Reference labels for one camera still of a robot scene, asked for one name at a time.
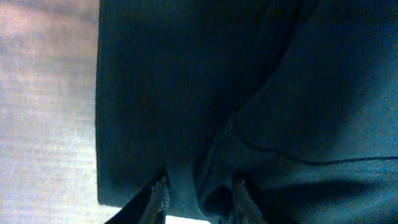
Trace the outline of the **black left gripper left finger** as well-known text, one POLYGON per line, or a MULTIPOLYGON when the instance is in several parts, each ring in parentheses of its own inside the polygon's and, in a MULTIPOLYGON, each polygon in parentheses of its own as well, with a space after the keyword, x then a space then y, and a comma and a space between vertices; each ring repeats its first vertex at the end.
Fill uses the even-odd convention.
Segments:
POLYGON ((169 180, 160 174, 105 224, 165 224, 169 205, 169 180))

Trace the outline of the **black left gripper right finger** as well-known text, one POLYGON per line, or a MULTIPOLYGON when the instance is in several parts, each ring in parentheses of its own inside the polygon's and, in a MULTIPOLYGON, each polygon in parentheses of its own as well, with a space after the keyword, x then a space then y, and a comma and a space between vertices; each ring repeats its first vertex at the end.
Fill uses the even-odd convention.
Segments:
POLYGON ((235 223, 298 224, 242 174, 233 175, 232 193, 235 223))

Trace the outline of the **black t-shirt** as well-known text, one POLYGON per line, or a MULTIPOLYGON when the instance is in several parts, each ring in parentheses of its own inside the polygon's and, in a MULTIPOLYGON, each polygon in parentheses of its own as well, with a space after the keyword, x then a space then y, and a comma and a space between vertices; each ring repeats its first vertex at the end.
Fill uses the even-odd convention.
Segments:
POLYGON ((98 201, 235 223, 234 174, 298 223, 397 222, 397 2, 101 1, 98 201))

